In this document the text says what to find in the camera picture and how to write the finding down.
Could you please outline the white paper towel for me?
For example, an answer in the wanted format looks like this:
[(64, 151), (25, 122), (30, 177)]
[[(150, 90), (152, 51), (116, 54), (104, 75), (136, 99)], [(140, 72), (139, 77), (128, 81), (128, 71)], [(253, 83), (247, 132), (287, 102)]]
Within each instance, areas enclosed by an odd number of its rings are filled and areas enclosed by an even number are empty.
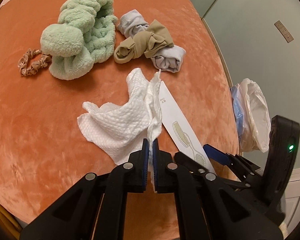
[(140, 150), (144, 139), (152, 144), (161, 134), (160, 74), (147, 80), (140, 68), (133, 69), (126, 77), (129, 99), (122, 106), (111, 102), (98, 106), (89, 101), (82, 105), (86, 112), (77, 118), (81, 133), (116, 165)]

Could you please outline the white comb paper sleeve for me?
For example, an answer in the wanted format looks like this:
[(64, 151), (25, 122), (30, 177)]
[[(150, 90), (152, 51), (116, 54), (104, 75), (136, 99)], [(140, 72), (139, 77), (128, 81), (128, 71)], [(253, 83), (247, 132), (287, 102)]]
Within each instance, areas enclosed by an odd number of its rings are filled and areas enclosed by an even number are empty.
[(160, 83), (159, 100), (162, 112), (162, 124), (178, 150), (205, 167), (209, 172), (215, 173), (215, 169), (206, 155), (202, 144), (164, 81)]

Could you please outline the brown wall switch panel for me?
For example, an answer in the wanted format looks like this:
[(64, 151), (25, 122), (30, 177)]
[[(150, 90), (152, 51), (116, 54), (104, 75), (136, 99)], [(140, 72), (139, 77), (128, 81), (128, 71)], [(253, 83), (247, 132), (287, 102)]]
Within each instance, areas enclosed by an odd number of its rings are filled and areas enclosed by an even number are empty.
[(281, 35), (285, 38), (287, 43), (292, 42), (294, 40), (294, 37), (290, 34), (290, 32), (287, 30), (287, 28), (282, 24), (280, 20), (275, 22), (274, 25), (281, 33)]

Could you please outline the pink brown hair scrunchie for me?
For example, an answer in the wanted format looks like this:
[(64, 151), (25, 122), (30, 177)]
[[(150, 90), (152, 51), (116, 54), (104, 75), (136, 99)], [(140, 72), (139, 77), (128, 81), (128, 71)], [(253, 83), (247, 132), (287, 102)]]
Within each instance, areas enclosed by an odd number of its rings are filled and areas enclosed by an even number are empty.
[(17, 63), (22, 76), (31, 76), (46, 68), (52, 62), (52, 56), (43, 54), (41, 49), (28, 49)]

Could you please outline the trash bin with white liner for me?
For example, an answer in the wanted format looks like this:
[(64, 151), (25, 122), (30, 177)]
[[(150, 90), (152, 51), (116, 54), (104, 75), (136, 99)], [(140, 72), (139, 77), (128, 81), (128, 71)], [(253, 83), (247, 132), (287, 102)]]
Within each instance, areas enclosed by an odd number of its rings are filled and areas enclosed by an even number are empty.
[(260, 86), (249, 78), (230, 89), (240, 152), (269, 150), (271, 120)]

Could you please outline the grey white sock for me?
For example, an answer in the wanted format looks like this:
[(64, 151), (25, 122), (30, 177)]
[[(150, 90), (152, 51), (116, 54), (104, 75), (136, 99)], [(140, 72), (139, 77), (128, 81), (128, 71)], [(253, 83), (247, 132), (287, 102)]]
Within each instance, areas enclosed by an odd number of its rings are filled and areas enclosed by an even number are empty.
[(117, 30), (126, 38), (133, 37), (137, 33), (146, 30), (149, 24), (136, 10), (131, 10), (121, 16)]

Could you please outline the orange velvet bed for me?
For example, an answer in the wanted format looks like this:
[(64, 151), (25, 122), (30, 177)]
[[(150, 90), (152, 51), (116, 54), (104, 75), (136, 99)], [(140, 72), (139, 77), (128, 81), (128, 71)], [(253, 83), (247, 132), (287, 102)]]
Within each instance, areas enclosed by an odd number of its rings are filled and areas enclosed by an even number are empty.
[[(110, 172), (115, 163), (88, 142), (77, 118), (83, 102), (96, 105), (128, 100), (126, 77), (140, 68), (147, 79), (156, 70), (141, 57), (126, 64), (113, 59), (94, 65), (72, 81), (47, 69), (23, 77), (17, 66), (42, 31), (56, 23), (67, 0), (11, 0), (0, 9), (0, 204), (32, 222), (88, 172)], [(232, 100), (217, 50), (190, 0), (114, 0), (121, 17), (136, 9), (147, 22), (158, 20), (186, 50), (178, 73), (161, 73), (170, 93), (201, 144), (238, 153)]]

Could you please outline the mint green fluffy towel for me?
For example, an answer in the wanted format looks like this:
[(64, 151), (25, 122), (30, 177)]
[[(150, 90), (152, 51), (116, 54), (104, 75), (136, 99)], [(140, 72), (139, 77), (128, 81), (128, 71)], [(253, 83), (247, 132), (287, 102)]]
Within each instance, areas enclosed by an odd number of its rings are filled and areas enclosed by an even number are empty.
[(113, 4), (114, 0), (67, 0), (61, 6), (57, 23), (40, 37), (42, 52), (52, 56), (52, 76), (77, 79), (113, 55), (117, 22)]

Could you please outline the tan sock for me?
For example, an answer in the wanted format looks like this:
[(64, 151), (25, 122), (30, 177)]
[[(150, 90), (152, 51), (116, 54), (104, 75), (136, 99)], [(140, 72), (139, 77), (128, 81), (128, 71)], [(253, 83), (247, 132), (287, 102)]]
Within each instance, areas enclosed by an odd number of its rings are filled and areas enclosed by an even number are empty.
[(117, 46), (114, 61), (124, 64), (142, 55), (149, 59), (160, 49), (172, 46), (174, 42), (168, 29), (159, 21), (153, 20), (146, 30), (126, 38)]

